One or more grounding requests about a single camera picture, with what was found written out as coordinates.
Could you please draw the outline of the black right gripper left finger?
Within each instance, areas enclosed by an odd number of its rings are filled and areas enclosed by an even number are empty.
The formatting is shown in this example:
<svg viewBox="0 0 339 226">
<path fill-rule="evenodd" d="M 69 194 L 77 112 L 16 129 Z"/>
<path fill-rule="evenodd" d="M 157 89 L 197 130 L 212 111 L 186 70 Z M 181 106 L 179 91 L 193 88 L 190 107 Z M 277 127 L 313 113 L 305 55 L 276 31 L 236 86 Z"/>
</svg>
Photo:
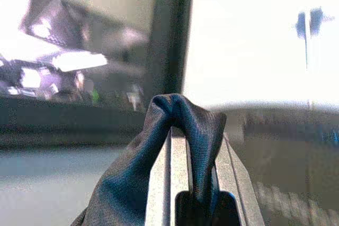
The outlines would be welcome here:
<svg viewBox="0 0 339 226">
<path fill-rule="evenodd" d="M 145 226 L 177 226 L 177 196 L 190 190 L 188 142 L 183 132 L 170 128 L 151 168 Z"/>
</svg>

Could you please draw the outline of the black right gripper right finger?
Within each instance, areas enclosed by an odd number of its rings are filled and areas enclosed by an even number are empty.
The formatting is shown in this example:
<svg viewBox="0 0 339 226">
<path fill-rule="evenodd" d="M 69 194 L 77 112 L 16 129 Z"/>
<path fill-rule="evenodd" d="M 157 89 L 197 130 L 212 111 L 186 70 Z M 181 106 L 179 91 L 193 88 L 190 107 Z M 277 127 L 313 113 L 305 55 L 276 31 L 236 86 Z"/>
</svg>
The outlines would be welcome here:
<svg viewBox="0 0 339 226">
<path fill-rule="evenodd" d="M 245 166 L 223 134 L 215 159 L 218 198 L 212 226 L 265 226 L 253 185 Z"/>
</svg>

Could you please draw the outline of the large black garment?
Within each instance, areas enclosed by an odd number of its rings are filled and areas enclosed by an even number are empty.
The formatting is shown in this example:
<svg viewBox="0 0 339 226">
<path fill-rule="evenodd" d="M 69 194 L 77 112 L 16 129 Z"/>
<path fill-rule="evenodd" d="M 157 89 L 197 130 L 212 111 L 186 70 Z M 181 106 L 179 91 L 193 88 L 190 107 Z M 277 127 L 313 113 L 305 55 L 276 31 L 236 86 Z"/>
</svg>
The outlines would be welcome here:
<svg viewBox="0 0 339 226">
<path fill-rule="evenodd" d="M 171 127 L 189 142 L 194 222 L 202 226 L 215 210 L 212 169 L 226 120 L 225 114 L 207 111 L 180 94 L 154 96 L 142 131 L 104 172 L 88 206 L 70 226 L 144 226 L 150 171 Z"/>
</svg>

